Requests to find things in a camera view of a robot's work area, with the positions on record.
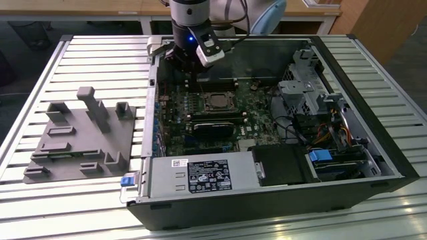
blue latch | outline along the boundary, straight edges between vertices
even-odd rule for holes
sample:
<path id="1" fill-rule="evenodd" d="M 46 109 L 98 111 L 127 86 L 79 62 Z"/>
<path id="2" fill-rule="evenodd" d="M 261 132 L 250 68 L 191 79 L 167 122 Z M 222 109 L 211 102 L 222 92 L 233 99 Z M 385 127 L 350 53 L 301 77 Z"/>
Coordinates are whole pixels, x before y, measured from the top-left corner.
<path id="1" fill-rule="evenodd" d="M 310 160 L 313 162 L 333 160 L 330 150 L 313 150 L 313 152 L 309 153 L 309 156 L 310 156 Z"/>
<path id="2" fill-rule="evenodd" d="M 133 187 L 135 186 L 135 176 L 125 176 L 121 180 L 122 187 Z"/>

white cable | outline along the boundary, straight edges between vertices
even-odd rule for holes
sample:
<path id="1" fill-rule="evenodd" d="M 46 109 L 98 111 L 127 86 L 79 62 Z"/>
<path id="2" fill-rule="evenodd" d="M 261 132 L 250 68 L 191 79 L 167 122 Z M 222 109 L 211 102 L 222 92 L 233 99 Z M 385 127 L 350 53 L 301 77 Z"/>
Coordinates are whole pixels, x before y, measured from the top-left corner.
<path id="1" fill-rule="evenodd" d="M 414 31 L 414 33 L 411 34 L 411 36 L 414 36 L 416 34 L 417 34 L 417 31 L 420 30 L 420 24 L 417 24 L 417 28 L 416 28 L 416 31 Z"/>
<path id="2" fill-rule="evenodd" d="M 13 95 L 30 95 L 31 93 L 29 92 L 18 92 L 18 93 L 7 93 L 7 94 L 0 94 L 0 97 L 3 96 L 13 96 Z"/>

aluminum table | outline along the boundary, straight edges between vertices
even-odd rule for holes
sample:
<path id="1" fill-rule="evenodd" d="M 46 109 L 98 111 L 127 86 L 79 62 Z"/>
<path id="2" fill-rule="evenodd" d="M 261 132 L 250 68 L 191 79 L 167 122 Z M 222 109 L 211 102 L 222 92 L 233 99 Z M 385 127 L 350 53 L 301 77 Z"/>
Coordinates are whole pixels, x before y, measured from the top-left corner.
<path id="1" fill-rule="evenodd" d="M 427 233 L 427 116 L 357 39 L 322 37 L 421 179 L 351 209 L 246 222 L 149 231 L 121 197 L 121 177 L 25 184 L 25 169 L 50 120 L 51 101 L 85 108 L 77 92 L 97 89 L 106 107 L 137 106 L 130 171 L 141 168 L 150 36 L 74 36 L 61 41 L 0 147 L 0 239 L 374 240 Z M 337 92 L 329 70 L 326 78 Z"/>

table leg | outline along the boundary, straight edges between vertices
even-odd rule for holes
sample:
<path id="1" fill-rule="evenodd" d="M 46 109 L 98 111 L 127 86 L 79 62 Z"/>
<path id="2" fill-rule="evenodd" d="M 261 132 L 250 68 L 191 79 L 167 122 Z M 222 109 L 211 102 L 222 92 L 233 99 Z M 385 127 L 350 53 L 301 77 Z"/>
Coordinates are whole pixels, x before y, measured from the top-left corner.
<path id="1" fill-rule="evenodd" d="M 141 27 L 142 27 L 142 33 L 145 35 L 153 35 L 153 16 L 142 16 L 139 18 L 141 21 Z"/>
<path id="2" fill-rule="evenodd" d="M 325 17 L 325 21 L 321 24 L 318 35 L 329 35 L 334 22 L 335 22 L 337 16 L 327 16 Z"/>

warning label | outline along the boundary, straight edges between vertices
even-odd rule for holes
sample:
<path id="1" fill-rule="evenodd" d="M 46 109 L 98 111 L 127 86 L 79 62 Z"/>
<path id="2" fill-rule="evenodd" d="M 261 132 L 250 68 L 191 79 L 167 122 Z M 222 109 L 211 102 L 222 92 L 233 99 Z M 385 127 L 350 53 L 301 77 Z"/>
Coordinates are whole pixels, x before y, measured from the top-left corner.
<path id="1" fill-rule="evenodd" d="M 227 160 L 189 162 L 189 191 L 193 194 L 233 189 Z"/>

